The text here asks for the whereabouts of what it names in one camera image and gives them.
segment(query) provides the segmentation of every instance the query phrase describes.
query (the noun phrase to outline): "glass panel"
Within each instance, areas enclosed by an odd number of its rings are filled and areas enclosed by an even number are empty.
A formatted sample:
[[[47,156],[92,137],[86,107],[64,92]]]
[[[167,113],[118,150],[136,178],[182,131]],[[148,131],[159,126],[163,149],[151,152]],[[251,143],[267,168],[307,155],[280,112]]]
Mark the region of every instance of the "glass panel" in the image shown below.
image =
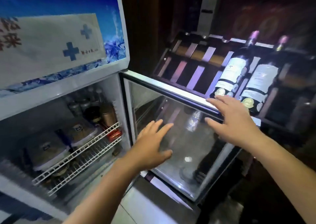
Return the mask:
[[[136,135],[152,120],[174,123],[160,145],[162,151],[172,149],[173,155],[153,172],[195,200],[205,187],[203,182],[210,180],[206,175],[226,143],[204,122],[203,112],[138,84],[131,83],[131,87]]]

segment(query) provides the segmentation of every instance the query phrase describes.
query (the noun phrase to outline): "person's left hand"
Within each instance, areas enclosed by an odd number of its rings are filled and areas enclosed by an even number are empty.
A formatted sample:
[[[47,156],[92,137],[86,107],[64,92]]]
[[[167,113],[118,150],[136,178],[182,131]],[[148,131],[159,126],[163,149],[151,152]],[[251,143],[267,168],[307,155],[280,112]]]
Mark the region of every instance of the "person's left hand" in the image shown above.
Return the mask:
[[[128,160],[127,163],[135,165],[138,171],[153,169],[172,156],[172,150],[159,152],[159,146],[162,138],[173,126],[173,123],[166,124],[158,131],[161,124],[162,119],[157,122],[151,121],[141,130],[136,143],[124,156]]]

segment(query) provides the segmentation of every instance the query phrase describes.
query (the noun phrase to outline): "tile grout line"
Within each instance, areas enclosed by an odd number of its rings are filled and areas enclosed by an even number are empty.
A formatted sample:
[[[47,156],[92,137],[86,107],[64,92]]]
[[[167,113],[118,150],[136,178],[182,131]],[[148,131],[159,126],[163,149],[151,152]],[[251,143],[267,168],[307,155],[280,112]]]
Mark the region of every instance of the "tile grout line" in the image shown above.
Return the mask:
[[[120,206],[124,209],[124,211],[126,211],[125,210],[125,208],[124,208],[124,206],[120,203]],[[126,213],[130,216],[130,218],[132,218],[132,216],[126,211]],[[136,223],[136,221],[132,218],[132,220],[133,220],[133,222],[135,223],[135,224],[137,224]]]

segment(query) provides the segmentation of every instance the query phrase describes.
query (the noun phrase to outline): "display refrigerator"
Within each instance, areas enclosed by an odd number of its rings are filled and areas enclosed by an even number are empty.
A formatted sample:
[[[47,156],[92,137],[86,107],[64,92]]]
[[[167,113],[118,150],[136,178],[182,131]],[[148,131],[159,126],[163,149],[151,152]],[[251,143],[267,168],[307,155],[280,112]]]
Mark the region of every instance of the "display refrigerator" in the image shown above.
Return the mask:
[[[172,158],[140,175],[189,209],[202,202],[240,148],[204,122],[223,122],[204,97],[128,70],[121,0],[0,5],[2,193],[65,220],[163,119],[174,123],[160,146]]]

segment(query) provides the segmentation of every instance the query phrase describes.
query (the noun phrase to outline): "blue cross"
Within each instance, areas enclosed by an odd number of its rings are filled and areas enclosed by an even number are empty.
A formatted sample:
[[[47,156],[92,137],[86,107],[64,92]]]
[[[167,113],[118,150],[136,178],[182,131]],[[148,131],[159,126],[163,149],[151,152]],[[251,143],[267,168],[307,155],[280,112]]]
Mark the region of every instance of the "blue cross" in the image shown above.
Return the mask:
[[[90,34],[92,34],[92,29],[88,28],[87,24],[83,25],[83,30],[80,30],[81,35],[85,35],[86,39],[90,39]]]
[[[72,42],[66,43],[68,50],[63,50],[64,57],[70,57],[71,61],[77,60],[76,54],[79,53],[79,48],[73,47]]]

